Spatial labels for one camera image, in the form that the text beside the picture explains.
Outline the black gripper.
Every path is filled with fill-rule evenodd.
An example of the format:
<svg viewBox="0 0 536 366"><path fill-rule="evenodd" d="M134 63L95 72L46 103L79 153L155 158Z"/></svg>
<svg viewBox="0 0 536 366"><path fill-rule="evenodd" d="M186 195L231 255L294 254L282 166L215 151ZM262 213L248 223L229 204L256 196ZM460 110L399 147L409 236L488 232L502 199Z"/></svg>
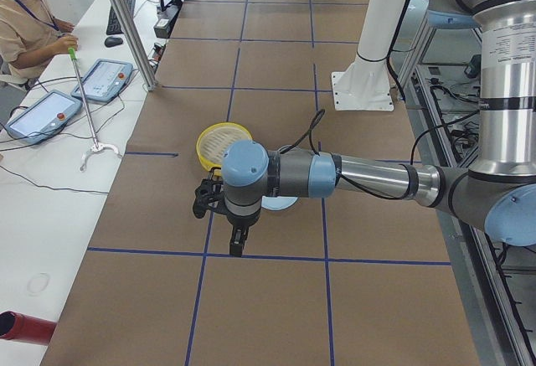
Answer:
<svg viewBox="0 0 536 366"><path fill-rule="evenodd" d="M226 214L226 219L233 227L229 240L229 254L241 257L247 241L249 227L256 223L256 213L238 215L231 212Z"/></svg>

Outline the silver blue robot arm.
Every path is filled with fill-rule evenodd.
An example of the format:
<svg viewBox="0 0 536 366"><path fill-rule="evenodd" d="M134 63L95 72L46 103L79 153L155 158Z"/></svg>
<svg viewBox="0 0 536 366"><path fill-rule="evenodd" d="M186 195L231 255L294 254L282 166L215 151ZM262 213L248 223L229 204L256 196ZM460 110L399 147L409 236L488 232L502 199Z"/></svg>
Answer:
<svg viewBox="0 0 536 366"><path fill-rule="evenodd" d="M482 28L477 160L467 169L377 162L253 141L224 153L219 209L232 224L229 252L242 254L263 197L326 198L356 189L412 199L508 245L535 242L535 0L431 0Z"/></svg>

